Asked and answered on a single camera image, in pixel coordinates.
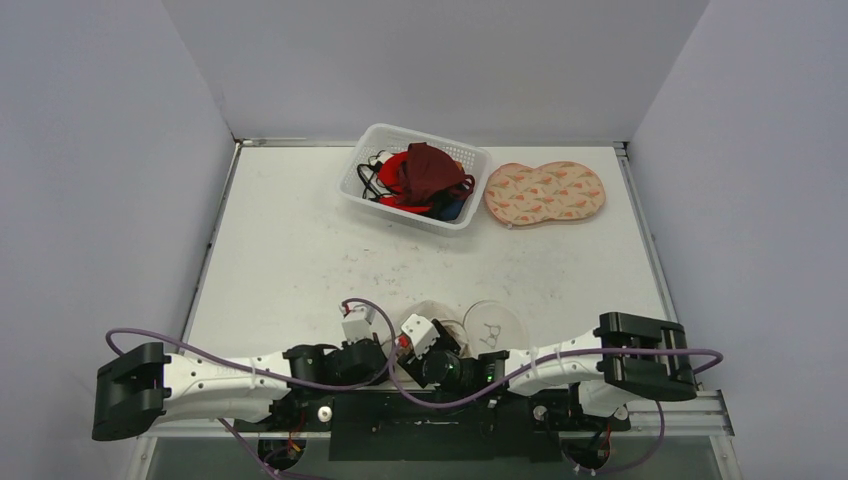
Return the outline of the white round mesh laundry bag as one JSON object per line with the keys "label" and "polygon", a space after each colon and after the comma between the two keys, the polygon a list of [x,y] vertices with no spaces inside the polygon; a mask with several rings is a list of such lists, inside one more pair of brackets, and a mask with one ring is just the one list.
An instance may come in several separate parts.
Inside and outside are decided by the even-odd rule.
{"label": "white round mesh laundry bag", "polygon": [[397,332],[401,323],[413,314],[438,320],[459,346],[460,358],[530,347],[525,322],[508,306],[494,300],[478,301],[464,313],[456,313],[434,300],[424,300],[407,308],[394,322]]}

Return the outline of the dark red garment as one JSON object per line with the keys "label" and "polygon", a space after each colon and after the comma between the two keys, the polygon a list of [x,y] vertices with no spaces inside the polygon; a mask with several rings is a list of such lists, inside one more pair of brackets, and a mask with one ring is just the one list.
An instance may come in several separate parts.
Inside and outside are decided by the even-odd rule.
{"label": "dark red garment", "polygon": [[445,198],[465,200],[476,180],[443,150],[427,143],[412,143],[397,167],[396,198],[400,205],[423,207]]}

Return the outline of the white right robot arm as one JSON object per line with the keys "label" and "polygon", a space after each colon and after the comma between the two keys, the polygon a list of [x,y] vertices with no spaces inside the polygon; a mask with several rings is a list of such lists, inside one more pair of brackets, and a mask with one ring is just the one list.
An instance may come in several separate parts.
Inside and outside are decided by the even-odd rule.
{"label": "white right robot arm", "polygon": [[621,312],[571,340],[541,348],[508,349],[463,358],[438,321],[413,315],[401,326],[397,366],[419,387],[456,395],[449,407],[510,394],[568,392],[565,414],[577,428],[593,427],[635,399],[692,400],[695,372],[686,334],[677,323]]}

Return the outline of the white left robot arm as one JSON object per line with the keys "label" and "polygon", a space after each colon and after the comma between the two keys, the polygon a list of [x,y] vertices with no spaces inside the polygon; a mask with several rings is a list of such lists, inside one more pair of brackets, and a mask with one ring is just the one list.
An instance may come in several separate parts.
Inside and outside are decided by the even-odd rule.
{"label": "white left robot arm", "polygon": [[333,395],[382,383],[386,364],[368,338],[222,361],[146,343],[99,368],[91,437],[124,440],[166,422],[217,418],[251,431],[323,425]]}

